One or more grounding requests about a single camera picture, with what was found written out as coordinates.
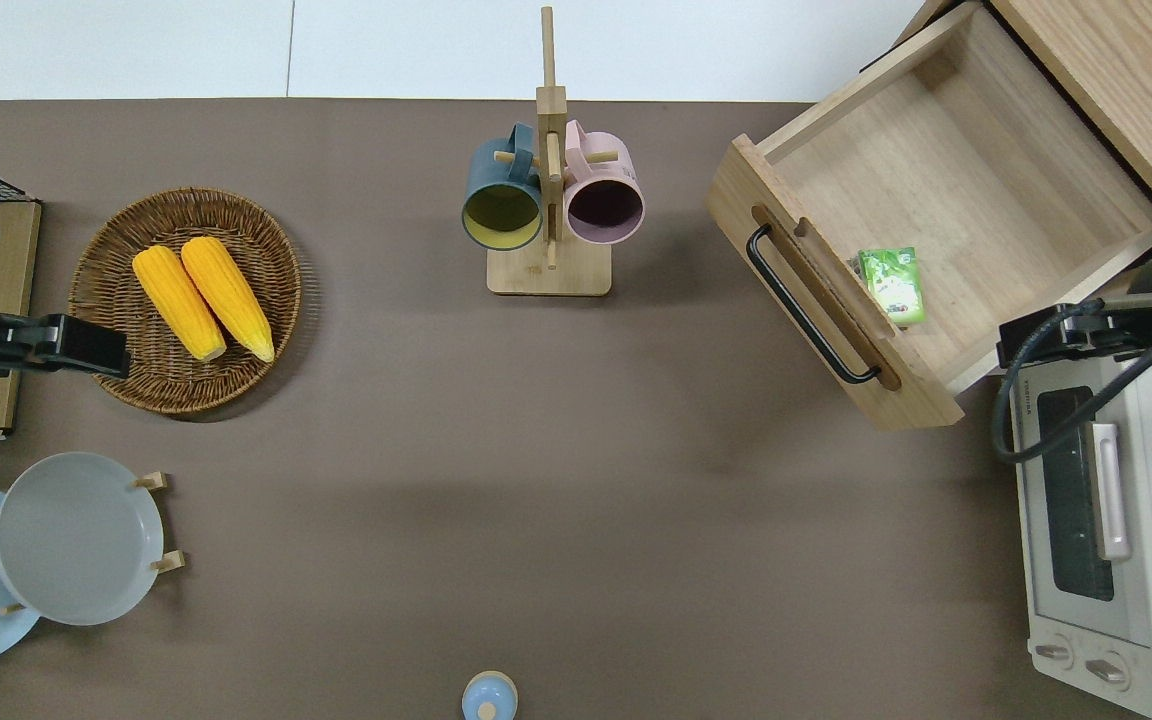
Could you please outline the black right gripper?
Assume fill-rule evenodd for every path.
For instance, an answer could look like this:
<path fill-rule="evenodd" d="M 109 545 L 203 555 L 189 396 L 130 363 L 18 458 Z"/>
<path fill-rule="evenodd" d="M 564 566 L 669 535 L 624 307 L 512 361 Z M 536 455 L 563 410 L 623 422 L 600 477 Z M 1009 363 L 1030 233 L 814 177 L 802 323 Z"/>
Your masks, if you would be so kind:
<path fill-rule="evenodd" d="M 1152 347 L 1152 293 L 1128 293 L 1111 300 L 1058 304 L 1059 319 L 1036 347 L 1036 361 L 1082 361 L 1087 357 L 1134 356 Z M 1032 336 L 1041 318 L 1016 318 L 998 327 L 998 367 L 1009 369 L 1021 346 Z"/>

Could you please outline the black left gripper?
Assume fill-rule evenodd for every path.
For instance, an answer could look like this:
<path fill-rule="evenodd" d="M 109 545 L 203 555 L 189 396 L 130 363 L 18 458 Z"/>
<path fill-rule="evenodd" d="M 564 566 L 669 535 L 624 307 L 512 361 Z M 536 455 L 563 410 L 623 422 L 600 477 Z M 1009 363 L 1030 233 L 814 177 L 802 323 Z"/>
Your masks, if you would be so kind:
<path fill-rule="evenodd" d="M 105 336 L 100 325 L 71 314 L 0 313 L 0 377 L 73 370 L 124 381 L 131 369 L 126 333 Z"/>

